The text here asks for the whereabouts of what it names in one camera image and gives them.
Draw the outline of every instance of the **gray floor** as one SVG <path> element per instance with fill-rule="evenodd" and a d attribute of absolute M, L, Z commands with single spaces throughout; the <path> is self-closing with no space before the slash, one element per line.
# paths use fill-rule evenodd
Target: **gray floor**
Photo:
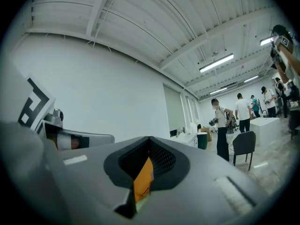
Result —
<path fill-rule="evenodd" d="M 250 171 L 248 171 L 250 155 L 248 155 L 247 162 L 245 162 L 246 155 L 236 158 L 236 167 L 256 180 L 268 194 L 274 193 L 287 181 L 300 157 L 300 135 L 294 136 L 291 140 L 291 135 L 285 134 L 288 131 L 287 123 L 288 119 L 281 119 L 282 136 L 280 140 L 269 145 L 255 147 Z M 229 148 L 232 150 L 231 143 L 239 133 L 240 131 L 236 131 L 234 134 L 228 135 Z M 217 153 L 216 133 L 212 134 L 212 141 L 208 143 L 207 150 Z M 233 163 L 232 150 L 229 150 L 231 164 Z"/>

